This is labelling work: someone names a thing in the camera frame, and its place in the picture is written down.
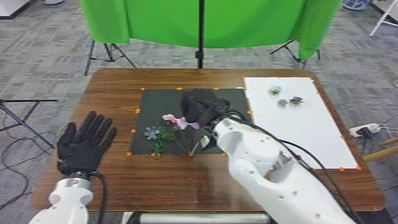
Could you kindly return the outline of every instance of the white paper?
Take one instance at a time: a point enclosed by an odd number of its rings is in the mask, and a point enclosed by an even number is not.
[[[283,91],[270,94],[272,86]],[[256,125],[279,139],[299,144],[313,153],[329,169],[357,167],[350,148],[309,78],[245,78],[245,94]],[[302,98],[300,105],[277,105],[281,99]],[[313,168],[320,168],[307,154],[291,146]]]

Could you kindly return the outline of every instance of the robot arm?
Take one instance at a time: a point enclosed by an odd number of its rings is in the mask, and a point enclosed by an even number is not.
[[[37,213],[28,224],[87,224],[85,205],[92,200],[91,181],[84,177],[68,177],[57,183],[48,197],[52,207]]]
[[[94,111],[78,130],[76,124],[68,124],[57,142],[57,168],[66,178],[59,181],[48,197],[52,207],[39,212],[30,224],[87,224],[89,222],[85,205],[92,200],[91,177],[98,176],[105,181],[96,170],[117,134],[117,129],[110,126],[112,119],[105,119]]]
[[[227,153],[229,174],[281,224],[354,224],[334,197],[274,138],[224,118],[217,145]]]

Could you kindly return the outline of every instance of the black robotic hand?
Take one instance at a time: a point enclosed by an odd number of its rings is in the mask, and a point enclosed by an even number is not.
[[[117,129],[110,129],[112,119],[91,111],[80,129],[69,123],[64,135],[57,142],[57,168],[64,175],[76,172],[87,175],[96,172],[103,154],[110,148]]]
[[[181,112],[190,123],[197,122],[199,126],[204,127],[227,110],[229,101],[217,99],[210,89],[192,89],[183,92]]]

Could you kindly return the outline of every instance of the gray carpet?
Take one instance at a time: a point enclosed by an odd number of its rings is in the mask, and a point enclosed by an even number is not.
[[[316,73],[325,85],[347,127],[382,122],[398,114],[394,87],[398,28],[384,25],[375,37],[370,37],[368,33],[378,17],[380,14],[371,8],[364,12],[339,10],[322,45],[322,61],[313,58],[307,63],[307,69]],[[69,121],[91,80],[91,77],[82,75],[89,41],[78,0],[69,0],[59,7],[46,7],[36,2],[14,20],[0,21],[0,97],[4,99],[59,99],[57,103],[39,106],[28,122],[39,132],[52,131],[46,133],[50,140],[55,139]],[[144,41],[132,41],[123,49],[140,68],[195,67],[195,49]],[[204,66],[208,68],[299,68],[286,51],[268,55],[272,49],[275,46],[206,50]],[[101,53],[103,49],[98,47],[96,54]],[[100,67],[128,66],[123,59],[114,64],[96,61],[92,71]],[[20,104],[11,105],[11,108],[18,114],[28,110],[28,106]],[[398,119],[391,121],[389,126],[398,128]],[[11,135],[32,136],[23,128],[12,129]],[[380,150],[377,141],[387,138],[384,131],[375,136],[373,147],[368,144],[364,154]],[[0,152],[11,141],[12,138],[0,133]],[[37,153],[41,150],[32,142],[23,142],[11,149],[7,163],[14,164]],[[46,157],[43,156],[18,167],[30,179],[30,190],[41,176]],[[398,184],[396,161],[398,155],[393,155],[368,164],[382,189]],[[21,177],[9,171],[0,172],[0,204],[20,193],[21,187]],[[387,211],[394,217],[398,215],[396,188],[384,194]],[[28,223],[37,212],[30,201],[32,196],[27,195],[0,210],[2,224]]]

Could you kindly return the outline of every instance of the green backdrop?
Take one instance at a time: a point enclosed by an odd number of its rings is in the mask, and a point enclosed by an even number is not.
[[[309,58],[341,0],[206,0],[204,47],[265,46],[297,40]],[[130,38],[197,47],[199,0],[82,0],[92,38]]]

